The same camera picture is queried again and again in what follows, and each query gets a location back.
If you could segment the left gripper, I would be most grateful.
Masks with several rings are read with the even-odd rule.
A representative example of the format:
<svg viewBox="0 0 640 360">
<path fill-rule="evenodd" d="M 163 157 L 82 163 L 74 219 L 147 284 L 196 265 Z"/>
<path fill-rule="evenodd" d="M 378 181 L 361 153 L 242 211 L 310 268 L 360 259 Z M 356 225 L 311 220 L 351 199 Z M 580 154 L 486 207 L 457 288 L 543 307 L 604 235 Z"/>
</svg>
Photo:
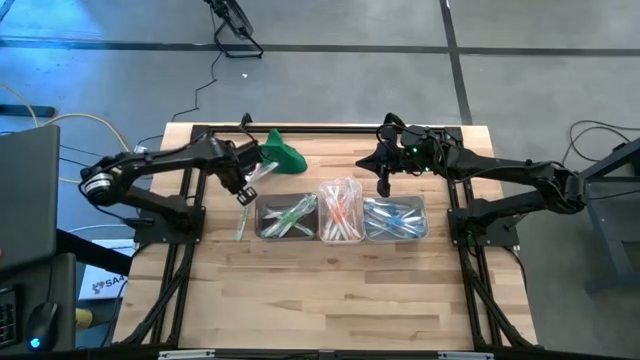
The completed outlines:
<svg viewBox="0 0 640 360">
<path fill-rule="evenodd" d="M 245 176 L 251 169 L 251 159 L 261 159 L 260 145 L 253 141 L 236 146 L 232 141 L 222 141 L 223 157 L 218 161 L 215 174 L 228 191 L 238 191 L 237 201 L 248 206 L 258 196 L 256 190 L 246 185 Z"/>
</svg>

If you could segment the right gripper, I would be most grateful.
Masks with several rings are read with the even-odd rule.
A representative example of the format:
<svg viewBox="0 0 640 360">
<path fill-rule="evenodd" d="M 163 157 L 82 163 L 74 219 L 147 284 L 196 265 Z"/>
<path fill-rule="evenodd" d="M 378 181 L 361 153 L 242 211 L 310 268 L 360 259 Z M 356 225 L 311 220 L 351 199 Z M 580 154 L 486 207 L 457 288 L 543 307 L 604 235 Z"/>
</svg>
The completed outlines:
<svg viewBox="0 0 640 360">
<path fill-rule="evenodd" d="M 377 193 L 388 198 L 391 193 L 390 176 L 396 172 L 420 174 L 422 172 L 441 173 L 441 151 L 439 137 L 425 127 L 406 127 L 401 130 L 400 144 L 378 142 L 373 153 L 355 162 L 358 168 L 374 173 Z M 395 168 L 381 165 L 394 162 L 399 152 Z"/>
</svg>

